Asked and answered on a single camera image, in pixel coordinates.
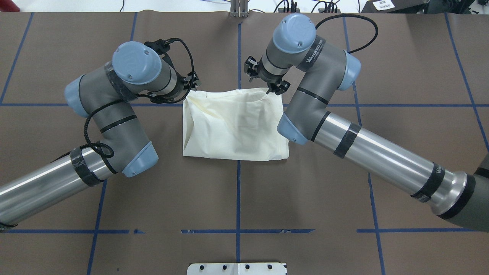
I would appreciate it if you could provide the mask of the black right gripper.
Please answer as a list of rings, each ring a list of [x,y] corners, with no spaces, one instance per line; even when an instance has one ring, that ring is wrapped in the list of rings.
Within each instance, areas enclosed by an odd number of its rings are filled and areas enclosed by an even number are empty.
[[[270,73],[263,65],[262,61],[257,61],[254,57],[248,56],[243,71],[248,76],[248,82],[251,83],[254,79],[261,78],[267,83],[267,94],[273,93],[276,95],[284,94],[290,87],[290,82],[282,80],[285,74]]]

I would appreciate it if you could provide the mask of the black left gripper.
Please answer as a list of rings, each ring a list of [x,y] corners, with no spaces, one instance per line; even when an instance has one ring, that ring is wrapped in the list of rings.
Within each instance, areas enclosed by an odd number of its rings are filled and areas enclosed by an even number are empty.
[[[201,80],[194,70],[186,77],[176,72],[176,85],[170,92],[170,100],[184,100],[191,89],[196,90],[199,86],[201,86]]]

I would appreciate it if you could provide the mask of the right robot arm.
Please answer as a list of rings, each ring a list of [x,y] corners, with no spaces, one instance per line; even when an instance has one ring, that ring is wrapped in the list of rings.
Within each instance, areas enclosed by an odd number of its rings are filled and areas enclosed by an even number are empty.
[[[248,57],[244,72],[260,78],[268,92],[285,93],[290,83],[283,77],[290,68],[304,72],[295,94],[283,112],[277,131],[304,145],[311,141],[380,176],[413,199],[427,203],[433,214],[456,226],[488,232],[488,157],[473,174],[452,172],[397,144],[327,111],[336,91],[351,87],[361,71],[353,51],[339,49],[317,34],[325,22],[336,18],[359,18],[379,28],[372,19],[357,14],[337,14],[319,23],[301,13],[290,13],[275,28],[260,60]]]

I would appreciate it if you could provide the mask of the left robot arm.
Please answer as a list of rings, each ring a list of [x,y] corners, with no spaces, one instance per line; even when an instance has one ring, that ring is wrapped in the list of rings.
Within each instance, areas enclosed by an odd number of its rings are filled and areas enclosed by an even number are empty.
[[[110,61],[65,88],[68,106],[85,118],[85,143],[1,187],[1,232],[112,175],[153,167],[159,157],[131,101],[176,104],[199,85],[182,39],[119,45]]]

